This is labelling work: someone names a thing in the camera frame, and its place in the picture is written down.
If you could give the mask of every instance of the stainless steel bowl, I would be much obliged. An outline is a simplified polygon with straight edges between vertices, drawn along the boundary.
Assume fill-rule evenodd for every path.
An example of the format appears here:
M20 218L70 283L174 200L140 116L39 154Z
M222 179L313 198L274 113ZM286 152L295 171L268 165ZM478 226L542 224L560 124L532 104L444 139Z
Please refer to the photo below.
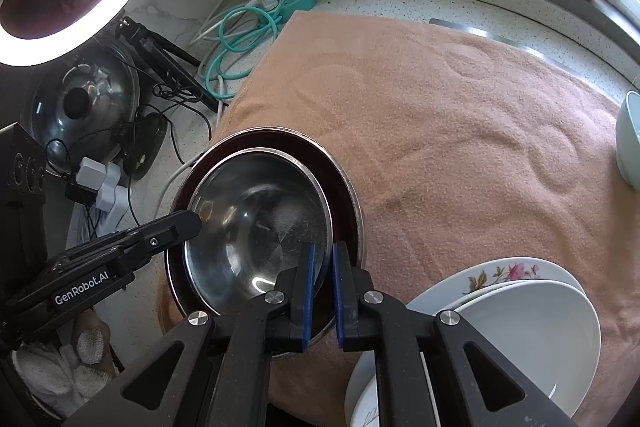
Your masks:
M272 148L228 156L200 182L189 209L202 231L182 247L187 274L214 313L272 290L305 242L316 245L318 292L331 259L331 214L320 184L293 156Z
M358 197L340 164L320 144L302 133L283 127L256 127L220 140L193 166L178 190L172 211L188 208L196 188L207 173L233 153L253 147L270 147L285 152L302 163L318 180L324 192L332 224L334 242L347 244L352 266L364 267L366 261L365 226ZM207 308L190 283L182 248L164 254L167 280L180 312L187 316ZM330 280L331 267L326 279ZM314 298L311 343L317 342L334 324L334 295L331 284L324 284Z

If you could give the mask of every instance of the pink flower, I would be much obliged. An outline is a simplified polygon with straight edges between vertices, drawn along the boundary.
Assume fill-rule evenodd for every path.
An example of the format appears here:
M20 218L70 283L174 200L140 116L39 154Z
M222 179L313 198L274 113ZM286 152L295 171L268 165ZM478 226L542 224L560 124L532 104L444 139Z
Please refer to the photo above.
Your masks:
M524 277L524 263L516 263L509 267L508 281L518 281Z

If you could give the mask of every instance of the triangular cutout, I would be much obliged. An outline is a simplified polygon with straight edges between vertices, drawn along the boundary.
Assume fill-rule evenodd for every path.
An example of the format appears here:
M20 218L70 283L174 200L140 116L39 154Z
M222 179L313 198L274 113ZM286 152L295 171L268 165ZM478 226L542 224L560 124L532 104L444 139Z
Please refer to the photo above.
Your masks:
M524 391L476 344L466 343L464 349L487 410L496 412L524 399Z
M164 391L184 349L183 343L172 344L157 360L122 391L122 396L151 411L160 407Z

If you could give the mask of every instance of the flower pattern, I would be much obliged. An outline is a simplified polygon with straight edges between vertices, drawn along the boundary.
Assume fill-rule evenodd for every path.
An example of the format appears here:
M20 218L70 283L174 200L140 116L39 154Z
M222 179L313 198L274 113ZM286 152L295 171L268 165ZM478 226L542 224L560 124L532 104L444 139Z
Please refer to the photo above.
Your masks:
M513 266L508 265L506 267L495 267L495 273L492 275L491 279L489 279L484 270L479 273L478 277L469 277L468 279L469 292L465 293L465 295L478 291L482 288L487 288L487 286L492 286L500 282L529 279L538 280L541 279L541 277L540 267L537 264L534 264L533 266L527 268L524 263L516 263Z

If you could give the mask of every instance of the brown cloth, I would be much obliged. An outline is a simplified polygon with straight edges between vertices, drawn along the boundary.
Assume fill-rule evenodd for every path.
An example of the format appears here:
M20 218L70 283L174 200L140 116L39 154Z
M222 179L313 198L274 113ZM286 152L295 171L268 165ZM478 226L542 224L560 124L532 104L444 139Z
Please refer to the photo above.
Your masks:
M489 39L297 12L214 140L261 125L318 140L360 198L376 288L404 302L500 257L564 266L602 327L596 378L574 418L604 427L640 374L640 200L616 166L617 110L570 74ZM343 426L357 359L332 332L273 363L270 400L316 426Z

